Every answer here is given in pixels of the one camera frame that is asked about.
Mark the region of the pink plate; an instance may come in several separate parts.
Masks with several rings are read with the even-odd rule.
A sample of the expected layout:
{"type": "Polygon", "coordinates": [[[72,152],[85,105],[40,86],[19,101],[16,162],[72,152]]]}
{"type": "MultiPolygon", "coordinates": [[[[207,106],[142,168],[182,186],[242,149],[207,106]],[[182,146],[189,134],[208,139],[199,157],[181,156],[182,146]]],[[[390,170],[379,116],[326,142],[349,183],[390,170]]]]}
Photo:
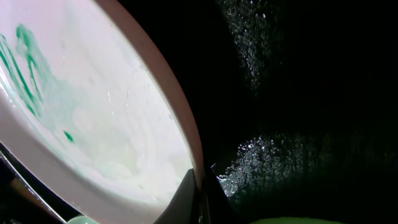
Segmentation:
{"type": "Polygon", "coordinates": [[[98,223],[154,223],[203,182],[184,92],[117,1],[1,0],[1,143],[98,223]]]}

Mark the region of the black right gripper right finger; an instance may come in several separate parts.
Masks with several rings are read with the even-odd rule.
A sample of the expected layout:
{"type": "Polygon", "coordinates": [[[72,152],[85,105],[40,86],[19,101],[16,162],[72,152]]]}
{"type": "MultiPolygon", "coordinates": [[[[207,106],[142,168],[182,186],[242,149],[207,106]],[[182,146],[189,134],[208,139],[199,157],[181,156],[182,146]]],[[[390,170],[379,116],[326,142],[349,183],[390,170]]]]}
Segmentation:
{"type": "Polygon", "coordinates": [[[210,168],[204,171],[203,179],[203,215],[207,224],[236,224],[240,220],[229,204],[229,199],[210,168]]]}

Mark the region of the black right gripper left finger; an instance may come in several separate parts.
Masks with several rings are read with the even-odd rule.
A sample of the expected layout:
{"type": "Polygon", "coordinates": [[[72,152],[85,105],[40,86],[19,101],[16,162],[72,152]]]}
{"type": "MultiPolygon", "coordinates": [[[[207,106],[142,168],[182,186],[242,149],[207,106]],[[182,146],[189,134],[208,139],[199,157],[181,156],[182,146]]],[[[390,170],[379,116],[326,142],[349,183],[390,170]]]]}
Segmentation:
{"type": "Polygon", "coordinates": [[[198,224],[199,199],[193,169],[189,169],[167,208],[154,224],[198,224]]]}

